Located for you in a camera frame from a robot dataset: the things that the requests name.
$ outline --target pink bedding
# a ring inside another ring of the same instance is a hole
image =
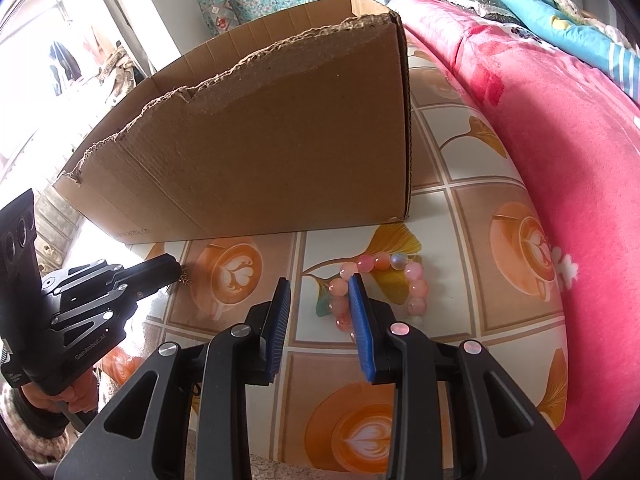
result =
[[[569,361],[558,435],[588,478],[640,401],[640,110],[526,31],[436,0],[390,7],[489,119],[554,247]]]

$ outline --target patterned tablecloth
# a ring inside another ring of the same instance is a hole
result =
[[[349,333],[336,327],[328,309],[327,287],[341,264],[360,254],[402,251],[422,263],[430,284],[421,330],[442,342],[482,341],[549,423],[562,421],[564,316],[534,206],[487,120],[428,50],[409,39],[414,111],[408,220],[123,248],[117,263],[125,265],[172,254],[185,266],[186,280],[140,302],[129,336],[103,359],[104,370],[124,382],[163,341],[207,342],[242,321],[253,304],[270,300],[278,277],[286,276],[292,310],[280,374],[275,384],[247,391],[251,452],[293,465],[383,472],[392,387],[365,382]],[[98,246],[86,249],[86,261],[106,256],[97,254]],[[408,318],[401,272],[373,271],[364,280],[370,296]],[[446,409],[443,421],[449,467]]]

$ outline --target human hand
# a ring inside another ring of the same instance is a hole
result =
[[[68,403],[71,413],[90,412],[98,406],[98,379],[93,370],[87,370],[57,396],[48,396],[34,383],[25,384],[21,388],[32,406],[53,413],[60,412],[56,405],[59,400]]]

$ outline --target metal screw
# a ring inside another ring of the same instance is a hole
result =
[[[407,335],[409,333],[409,325],[406,323],[393,323],[389,328],[394,335]]]
[[[470,339],[469,341],[465,341],[462,345],[462,348],[465,349],[465,352],[472,355],[477,355],[482,351],[482,345],[478,341],[474,341]]]
[[[231,327],[231,335],[233,337],[244,337],[251,333],[251,327],[249,325],[240,324]]]
[[[178,351],[178,345],[176,343],[163,343],[160,345],[160,348],[158,349],[158,353],[162,357],[173,355],[177,351]]]

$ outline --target beaded bracelet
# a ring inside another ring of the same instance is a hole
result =
[[[329,302],[329,310],[335,316],[335,325],[342,332],[350,332],[351,340],[355,342],[355,334],[352,330],[351,315],[349,311],[348,281],[356,272],[361,274],[377,270],[403,270],[409,283],[409,298],[406,307],[409,313],[408,322],[419,327],[422,324],[422,316],[427,311],[426,297],[429,293],[429,284],[422,278],[424,269],[418,262],[412,262],[405,253],[376,253],[361,254],[357,262],[346,262],[340,268],[340,278],[329,282],[329,293],[332,298]]]

